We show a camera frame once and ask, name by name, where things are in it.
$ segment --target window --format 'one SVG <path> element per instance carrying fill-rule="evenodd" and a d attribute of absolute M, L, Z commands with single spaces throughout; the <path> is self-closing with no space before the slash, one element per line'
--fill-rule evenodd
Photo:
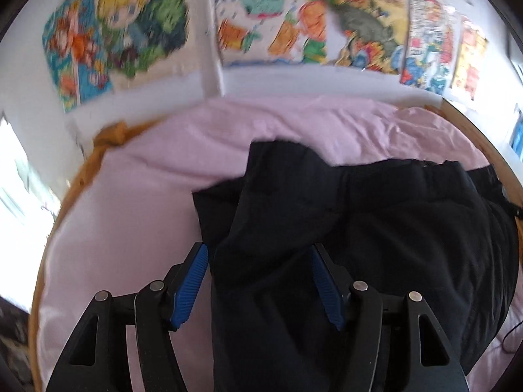
<path fill-rule="evenodd" d="M 59 208 L 0 114 L 0 296 L 27 311 Z"/>
<path fill-rule="evenodd" d="M 523 54 L 510 32 L 508 33 L 508 56 L 511 58 L 511 62 L 519 75 L 519 79 L 523 82 Z"/>

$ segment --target black pants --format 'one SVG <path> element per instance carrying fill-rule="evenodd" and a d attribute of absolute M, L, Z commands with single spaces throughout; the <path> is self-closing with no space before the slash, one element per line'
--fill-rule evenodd
<path fill-rule="evenodd" d="M 465 373 L 514 294 L 517 229 L 492 167 L 331 167 L 296 143 L 255 142 L 245 176 L 194 204 L 211 251 L 217 391 L 328 390 L 341 343 L 312 280 L 314 242 L 381 293 L 420 292 Z"/>

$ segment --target wooden bed frame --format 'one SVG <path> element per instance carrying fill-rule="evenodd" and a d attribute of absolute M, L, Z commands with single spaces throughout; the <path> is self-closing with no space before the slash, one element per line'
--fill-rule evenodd
<path fill-rule="evenodd" d="M 501 183 L 503 183 L 503 186 L 506 189 L 507 197 L 514 204 L 523 207 L 523 187 L 521 186 L 519 179 L 517 178 L 516 174 L 514 174 L 501 153 L 485 137 L 485 135 L 483 135 L 483 133 L 471 121 L 469 121 L 464 114 L 462 114 L 447 100 L 443 100 L 440 108 L 431 106 L 426 107 L 426 109 L 442 116 L 451 122 L 481 152 L 483 152 L 483 154 L 485 154 L 488 162 L 490 162 L 495 167 L 499 180 Z M 93 141 L 95 144 L 93 154 L 88 158 L 88 160 L 80 169 L 76 178 L 73 180 L 67 196 L 62 202 L 62 208 L 58 215 L 57 222 L 55 223 L 54 228 L 49 235 L 48 243 L 51 240 L 54 231 L 56 231 L 69 209 L 73 206 L 76 199 L 82 193 L 84 187 L 88 186 L 88 184 L 90 184 L 93 178 L 96 176 L 105 151 L 110 147 L 124 144 L 127 140 L 139 135 L 154 124 L 155 122 L 149 122 L 148 124 L 139 125 L 134 128 L 127 128 L 127 126 L 122 122 L 121 124 L 108 127 L 100 132 L 100 134 Z M 523 224 L 520 220 L 516 220 L 516 223 L 519 231 L 519 256 L 521 260 L 523 256 Z M 35 390 L 37 392 L 41 392 L 42 390 L 42 381 L 37 358 L 37 334 L 39 325 L 38 308 L 40 307 L 40 300 L 45 285 L 45 258 L 46 252 L 44 252 L 40 264 L 32 303 L 33 311 L 29 317 L 29 357 L 31 362 L 31 371 L 35 382 Z M 521 385 L 523 385 L 523 345 L 519 348 L 511 364 L 506 369 L 505 373 L 491 392 L 509 392 L 520 389 Z"/>

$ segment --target black cable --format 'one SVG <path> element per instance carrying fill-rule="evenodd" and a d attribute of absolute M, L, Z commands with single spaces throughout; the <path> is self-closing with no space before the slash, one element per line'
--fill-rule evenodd
<path fill-rule="evenodd" d="M 503 350 L 503 352 L 505 352 L 506 354 L 515 354 L 517 352 L 516 351 L 507 351 L 505 349 L 505 339 L 508 337 L 509 334 L 511 334 L 514 330 L 516 330 L 519 326 L 521 326 L 523 324 L 523 321 L 520 321 L 519 323 L 517 323 L 514 327 L 512 327 L 509 332 L 505 335 L 505 337 L 503 337 L 503 341 L 501 341 L 501 349 Z"/>

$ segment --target wall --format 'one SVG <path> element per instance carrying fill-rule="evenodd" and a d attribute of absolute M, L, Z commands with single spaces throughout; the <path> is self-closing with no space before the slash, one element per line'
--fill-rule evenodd
<path fill-rule="evenodd" d="M 82 154 L 66 129 L 41 44 L 49 8 L 59 2 L 30 0 L 0 42 L 0 112 L 41 179 L 62 196 Z"/>
<path fill-rule="evenodd" d="M 253 66 L 221 69 L 216 61 L 210 0 L 188 0 L 195 37 L 201 49 L 200 72 L 170 77 L 130 91 L 107 94 L 62 113 L 47 70 L 41 34 L 44 24 L 62 0 L 30 0 L 0 43 L 0 110 L 5 111 L 29 160 L 59 195 L 66 190 L 92 137 L 105 125 L 124 119 L 140 122 L 184 109 L 218 94 L 257 96 L 289 94 L 343 94 L 383 100 L 397 106 L 439 104 L 435 94 L 405 87 L 396 75 L 360 72 L 334 66 Z M 523 88 L 505 55 L 503 22 L 487 0 L 445 0 L 483 28 L 490 41 L 485 67 L 472 106 L 482 116 L 490 136 L 507 132 L 514 105 Z M 329 31 L 329 57 L 335 58 L 343 37 Z M 446 97 L 459 99 L 452 90 Z"/>

